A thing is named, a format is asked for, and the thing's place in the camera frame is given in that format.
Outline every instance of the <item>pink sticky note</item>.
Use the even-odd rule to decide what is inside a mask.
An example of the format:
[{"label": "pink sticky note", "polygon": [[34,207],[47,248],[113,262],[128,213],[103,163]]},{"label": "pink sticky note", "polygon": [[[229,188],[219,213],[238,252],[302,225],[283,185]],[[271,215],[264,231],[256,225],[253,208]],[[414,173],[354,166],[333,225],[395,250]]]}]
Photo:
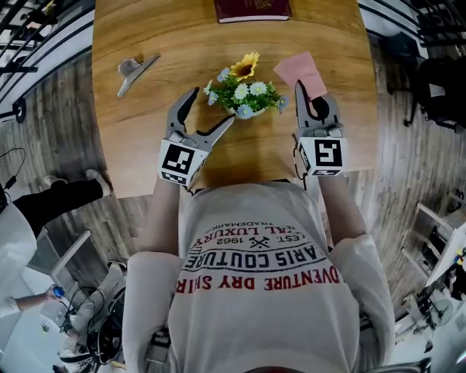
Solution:
[{"label": "pink sticky note", "polygon": [[327,88],[325,88],[314,59],[309,52],[282,60],[274,68],[274,71],[292,91],[294,91],[296,82],[301,80],[311,100],[327,94]]}]

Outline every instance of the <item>forearm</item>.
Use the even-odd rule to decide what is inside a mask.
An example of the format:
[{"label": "forearm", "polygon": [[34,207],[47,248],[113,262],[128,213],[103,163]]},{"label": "forearm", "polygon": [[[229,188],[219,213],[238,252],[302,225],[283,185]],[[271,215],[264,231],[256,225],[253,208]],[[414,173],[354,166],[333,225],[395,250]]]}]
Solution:
[{"label": "forearm", "polygon": [[139,251],[178,255],[180,186],[157,179],[146,222],[138,238]]},{"label": "forearm", "polygon": [[16,305],[20,311],[28,310],[29,308],[41,305],[48,300],[47,293],[39,295],[31,295],[30,297],[23,297],[15,299]]},{"label": "forearm", "polygon": [[343,177],[320,177],[319,185],[333,244],[336,245],[345,238],[357,238],[366,234],[366,223]]}]

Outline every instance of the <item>flower bouquet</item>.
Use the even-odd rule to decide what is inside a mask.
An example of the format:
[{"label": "flower bouquet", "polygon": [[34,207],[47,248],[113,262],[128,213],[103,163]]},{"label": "flower bouquet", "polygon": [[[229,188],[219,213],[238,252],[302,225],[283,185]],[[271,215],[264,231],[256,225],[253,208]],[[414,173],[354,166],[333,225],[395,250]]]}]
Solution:
[{"label": "flower bouquet", "polygon": [[288,106],[288,97],[280,96],[272,82],[256,82],[253,77],[258,59],[259,54],[252,52],[231,69],[224,68],[217,76],[220,83],[217,87],[210,80],[204,88],[204,93],[209,97],[208,105],[218,103],[240,119],[255,117],[270,107],[275,107],[281,113]]}]

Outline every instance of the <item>white t-shirt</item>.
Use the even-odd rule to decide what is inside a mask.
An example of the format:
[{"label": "white t-shirt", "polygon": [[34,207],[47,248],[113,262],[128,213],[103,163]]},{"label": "white t-shirt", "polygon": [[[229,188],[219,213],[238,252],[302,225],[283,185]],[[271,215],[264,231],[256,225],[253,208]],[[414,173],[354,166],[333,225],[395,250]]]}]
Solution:
[{"label": "white t-shirt", "polygon": [[36,236],[15,205],[0,213],[0,317],[18,311],[11,289],[37,250]]},{"label": "white t-shirt", "polygon": [[171,372],[346,373],[390,357],[395,320],[374,241],[346,239],[329,254],[303,189],[272,182],[199,193],[181,242],[184,261],[161,253],[129,261],[129,373],[146,371],[148,342],[166,325]]}]

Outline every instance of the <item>flower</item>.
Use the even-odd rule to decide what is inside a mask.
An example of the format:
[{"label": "flower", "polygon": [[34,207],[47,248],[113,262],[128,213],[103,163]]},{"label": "flower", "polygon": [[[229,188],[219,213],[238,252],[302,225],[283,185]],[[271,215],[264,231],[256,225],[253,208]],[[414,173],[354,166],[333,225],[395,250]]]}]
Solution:
[{"label": "flower", "polygon": [[220,74],[217,76],[217,80],[218,80],[219,82],[224,81],[224,80],[228,77],[228,74],[230,74],[230,69],[226,67],[226,68],[224,68],[224,69],[220,72]]},{"label": "flower", "polygon": [[259,56],[260,55],[255,52],[245,55],[240,62],[236,62],[236,65],[232,66],[230,75],[235,76],[238,80],[254,76],[254,68],[257,66]]},{"label": "flower", "polygon": [[254,112],[249,105],[241,105],[238,110],[238,117],[240,119],[249,119],[253,116]]},{"label": "flower", "polygon": [[242,100],[249,93],[249,87],[245,83],[238,85],[237,89],[234,91],[234,97],[237,100]]},{"label": "flower", "polygon": [[210,89],[212,88],[212,79],[209,81],[209,84],[207,85],[206,88],[204,88],[204,93],[209,96],[210,94]]},{"label": "flower", "polygon": [[282,96],[280,99],[277,101],[277,108],[282,113],[282,110],[287,107],[290,103],[290,99],[288,96]]},{"label": "flower", "polygon": [[217,98],[218,98],[218,95],[215,92],[210,92],[209,101],[207,102],[207,104],[209,106],[212,106],[213,103],[217,101]]},{"label": "flower", "polygon": [[250,85],[250,94],[259,96],[267,92],[267,86],[263,82],[256,82]]}]

